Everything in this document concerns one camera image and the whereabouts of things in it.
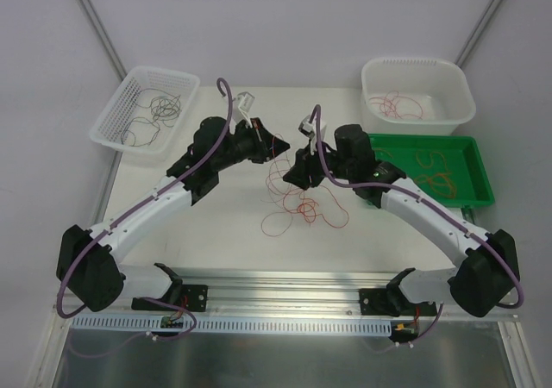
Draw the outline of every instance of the white wall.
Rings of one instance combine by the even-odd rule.
[[[454,61],[488,1],[92,0],[127,69],[310,87],[360,87],[377,56]]]
[[[88,225],[112,152],[87,131],[118,81],[76,0],[0,0],[0,385],[21,387],[63,231]]]
[[[550,13],[552,0],[506,0],[466,67],[478,113],[461,129],[477,138],[497,200],[479,219],[517,241],[522,324],[544,386],[552,386]]]

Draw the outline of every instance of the white plastic tub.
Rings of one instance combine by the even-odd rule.
[[[475,115],[464,72],[441,59],[372,59],[362,68],[363,129],[450,135]]]
[[[137,66],[111,97],[90,137],[118,151],[163,159],[198,87],[199,78],[189,73]]]

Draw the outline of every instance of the green plastic tray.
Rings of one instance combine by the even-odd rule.
[[[474,138],[369,136],[378,159],[389,161],[406,172],[439,203],[447,207],[470,208],[494,203],[491,185]]]

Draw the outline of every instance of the black mounting bracket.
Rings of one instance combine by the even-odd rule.
[[[166,291],[160,302],[172,304],[174,306],[184,306],[190,312],[205,312],[207,309],[207,300],[209,296],[209,286],[207,285],[185,285],[182,278],[179,277],[169,267],[162,263],[155,263],[155,266],[165,272],[172,281],[171,287]],[[145,299],[135,297],[130,305],[132,310],[160,310],[167,311],[167,308],[152,304]]]
[[[411,304],[403,302],[400,310],[389,310],[381,308],[381,301],[388,298],[388,289],[359,289],[359,303],[361,315],[363,316],[415,316],[416,307],[420,309],[420,316],[436,316],[437,307],[435,304]]]

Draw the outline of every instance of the white tabletop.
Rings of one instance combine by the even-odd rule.
[[[256,97],[251,116],[258,116],[271,133],[283,135],[292,145],[292,160],[294,152],[306,145],[298,124],[316,103],[322,105],[330,145],[335,145],[333,133],[337,127],[361,121],[359,90],[233,88],[235,94],[240,91],[250,91]],[[226,111],[226,101],[216,88],[200,88],[185,118],[185,128],[165,161],[146,164],[123,155],[106,217],[133,203],[165,175],[192,143],[193,133],[205,117],[225,116]],[[295,216],[292,226],[280,237],[264,235],[262,219],[277,210],[274,204],[266,203],[268,167],[244,161],[221,172],[220,184],[211,193],[152,232],[129,254],[125,264],[162,262],[174,267],[291,272],[400,272],[406,267],[452,266],[414,228],[384,210],[369,207],[351,190],[335,187],[327,180],[323,185],[334,192],[350,215],[345,228],[334,229],[319,220],[309,225],[301,216]],[[338,210],[329,212],[339,217]],[[266,230],[281,231],[288,219],[279,218],[266,221]]]

